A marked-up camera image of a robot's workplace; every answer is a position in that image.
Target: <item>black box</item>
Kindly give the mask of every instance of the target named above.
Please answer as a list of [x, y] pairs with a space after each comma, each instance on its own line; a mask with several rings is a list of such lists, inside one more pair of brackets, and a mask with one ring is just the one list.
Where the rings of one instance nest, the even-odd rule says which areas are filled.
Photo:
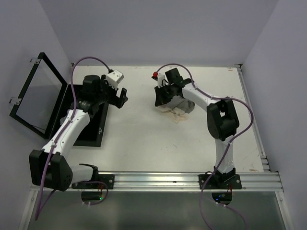
[[[76, 95], [82, 85], [74, 85]], [[45, 53], [34, 61], [31, 72], [17, 99], [10, 116], [44, 139], [51, 139], [66, 117], [72, 102], [71, 86], [62, 78]], [[108, 103], [100, 105], [99, 111], [80, 133], [74, 145], [100, 147]]]

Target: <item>box lid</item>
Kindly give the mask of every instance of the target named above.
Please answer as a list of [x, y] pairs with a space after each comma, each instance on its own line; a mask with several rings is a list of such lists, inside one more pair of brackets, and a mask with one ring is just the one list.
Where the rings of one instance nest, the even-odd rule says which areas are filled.
[[45, 53], [40, 53], [10, 116], [41, 137], [50, 139], [67, 82]]

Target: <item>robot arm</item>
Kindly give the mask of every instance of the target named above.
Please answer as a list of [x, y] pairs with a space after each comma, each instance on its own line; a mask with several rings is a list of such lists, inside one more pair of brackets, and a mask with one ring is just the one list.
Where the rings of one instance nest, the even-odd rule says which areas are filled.
[[[180, 76], [177, 68], [167, 71], [165, 75], [158, 74], [153, 76], [153, 79], [158, 82], [158, 86], [155, 87], [155, 106], [166, 105], [175, 96], [180, 96], [181, 98], [194, 102], [206, 111], [208, 130], [215, 139], [215, 166], [217, 166], [229, 140], [236, 134], [236, 129], [239, 127], [239, 120], [233, 102], [231, 100], [212, 100], [212, 98], [203, 95], [193, 87], [191, 79], [183, 79]], [[218, 172], [223, 175], [223, 180], [235, 175], [233, 145], [230, 146], [226, 157], [218, 168]]]
[[29, 156], [33, 184], [40, 185], [43, 168], [51, 151], [52, 156], [44, 187], [65, 191], [70, 184], [97, 180], [97, 167], [87, 164], [69, 166], [66, 159], [79, 134], [99, 111], [101, 104], [109, 103], [121, 108], [128, 100], [125, 88], [122, 88], [120, 97], [116, 96], [118, 84], [123, 78], [123, 74], [117, 70], [103, 75], [101, 78], [96, 75], [85, 76], [82, 90], [77, 98], [73, 119], [71, 119], [73, 114], [72, 104], [63, 125], [54, 137], [41, 150], [33, 150]]

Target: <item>glass panel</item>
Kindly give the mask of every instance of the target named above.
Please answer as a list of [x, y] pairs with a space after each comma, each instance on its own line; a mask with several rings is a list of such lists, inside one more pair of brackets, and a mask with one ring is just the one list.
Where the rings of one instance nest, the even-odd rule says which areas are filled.
[[61, 82], [41, 60], [16, 114], [45, 133], [61, 87]]
[[[79, 192], [56, 192], [38, 221], [34, 221], [34, 209], [28, 229], [206, 230], [209, 228], [200, 215], [199, 196], [182, 192], [111, 192], [105, 202], [88, 208], [81, 205]], [[233, 192], [230, 206], [243, 213], [250, 230], [285, 230], [274, 192]], [[203, 207], [213, 229], [244, 229], [241, 217], [217, 206], [211, 193], [204, 194]]]

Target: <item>white table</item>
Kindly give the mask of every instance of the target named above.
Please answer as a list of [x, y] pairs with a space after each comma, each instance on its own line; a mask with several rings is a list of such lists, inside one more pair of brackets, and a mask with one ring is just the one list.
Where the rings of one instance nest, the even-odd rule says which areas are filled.
[[[127, 89], [129, 100], [121, 109], [109, 106], [101, 147], [73, 147], [69, 164], [93, 164], [102, 171], [212, 171], [215, 141], [207, 130], [206, 113], [195, 106], [187, 120], [175, 123], [170, 114], [161, 113], [154, 106], [156, 82], [151, 76], [158, 67], [111, 68], [124, 74], [119, 87]], [[178, 69], [184, 78], [188, 77], [182, 68]], [[245, 100], [236, 68], [189, 69], [202, 90]], [[79, 66], [74, 73], [74, 84], [82, 84], [86, 75], [106, 73], [105, 67]], [[235, 103], [235, 107], [240, 131], [249, 124], [250, 118], [244, 106]], [[234, 162], [237, 172], [263, 172], [252, 129], [235, 140]]]

